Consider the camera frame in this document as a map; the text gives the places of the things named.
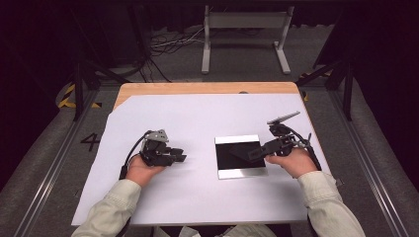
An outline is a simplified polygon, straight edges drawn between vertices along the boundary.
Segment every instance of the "gray floor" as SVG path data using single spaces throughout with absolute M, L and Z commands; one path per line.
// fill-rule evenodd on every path
M 272 47 L 273 40 L 279 36 L 274 31 L 265 30 L 255 37 L 238 32 L 220 32 L 211 40 L 211 65 L 209 75 L 201 73 L 203 45 L 196 42 L 176 53 L 154 57 L 165 75 L 177 81 L 216 82 L 216 81 L 295 81 L 303 72 L 311 70 L 331 27 L 291 29 L 285 46 L 292 74 L 283 75 Z M 148 79 L 163 81 L 155 69 L 153 73 L 145 69 Z M 142 81 L 139 74 L 129 78 Z M 362 92 L 355 84 L 353 92 L 353 121 L 342 119 L 337 98 L 338 93 L 327 92 L 322 83 L 316 80 L 302 88 L 308 94 L 305 102 L 313 126 L 316 130 L 323 152 L 335 178 L 343 186 L 339 191 L 346 203 L 360 220 L 367 236 L 419 236 L 419 195 L 403 173 L 396 157 L 383 137 L 372 112 L 364 101 Z M 106 126 L 107 115 L 112 111 L 119 86 L 104 82 L 94 98 L 103 103 L 101 109 L 90 109 L 74 134 L 53 187 L 48 190 L 48 198 L 33 226 L 26 233 L 29 236 L 69 236 L 75 229 L 70 225 L 90 166 L 95 159 L 98 146 L 89 152 L 89 144 L 80 141 L 91 133 L 101 135 Z M 23 220 L 31 201 L 42 185 L 42 180 L 60 151 L 67 131 L 74 125 L 74 109 L 63 108 L 49 127 L 40 136 L 23 159 L 14 176 L 0 194 L 0 236 L 13 236 Z M 351 133 L 351 127 L 359 135 L 366 154 L 377 171 L 384 190 L 375 186 L 374 180 L 366 175 L 363 166 L 363 152 L 360 151 Z M 397 211 L 400 231 L 389 224 L 385 206 L 380 201 L 386 194 L 392 201 L 390 205 Z M 149 228 L 132 227 L 126 236 L 148 236 Z M 292 224 L 293 236 L 311 236 L 306 222 Z

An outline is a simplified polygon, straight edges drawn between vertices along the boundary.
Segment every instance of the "sleeve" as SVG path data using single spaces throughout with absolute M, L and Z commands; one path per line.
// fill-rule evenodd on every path
M 105 198 L 89 211 L 87 220 L 72 234 L 79 236 L 116 236 L 132 216 L 141 187 L 130 180 L 120 180 Z
M 319 236 L 365 236 L 358 219 L 342 202 L 332 176 L 315 171 L 302 175 L 298 182 L 311 224 Z

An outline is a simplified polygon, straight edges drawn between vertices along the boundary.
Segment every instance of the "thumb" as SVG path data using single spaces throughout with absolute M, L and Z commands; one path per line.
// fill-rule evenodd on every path
M 265 160 L 268 161 L 271 164 L 277 164 L 280 166 L 284 165 L 284 161 L 285 161 L 285 157 L 281 157 L 281 156 L 274 156 L 274 155 L 267 155 L 265 157 Z

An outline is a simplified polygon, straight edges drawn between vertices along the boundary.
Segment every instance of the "long-sleeved shirt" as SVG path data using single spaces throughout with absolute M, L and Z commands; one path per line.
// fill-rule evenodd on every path
M 342 202 L 332 176 L 316 171 L 297 180 L 308 216 L 319 236 L 365 236 L 357 218 Z M 140 191 L 141 187 L 133 181 L 118 181 L 91 208 L 87 220 L 72 236 L 116 236 L 135 211 Z

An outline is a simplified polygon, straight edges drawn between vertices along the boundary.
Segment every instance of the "table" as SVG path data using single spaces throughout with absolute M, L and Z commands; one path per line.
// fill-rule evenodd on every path
M 294 83 L 122 85 L 72 224 L 80 224 L 90 207 L 116 181 L 121 158 L 125 159 L 126 150 L 147 128 L 166 129 L 168 146 L 184 149 L 188 157 L 184 163 L 166 169 L 144 189 L 131 224 L 305 221 L 302 192 L 285 170 L 266 164 L 268 176 L 219 180 L 214 149 L 214 138 L 218 136 L 257 134 L 263 143 L 272 140 L 265 122 L 281 116 L 279 112 L 287 115 L 295 110 L 301 114 L 285 124 L 303 137 L 313 134 L 311 144 L 323 171 L 330 174 Z

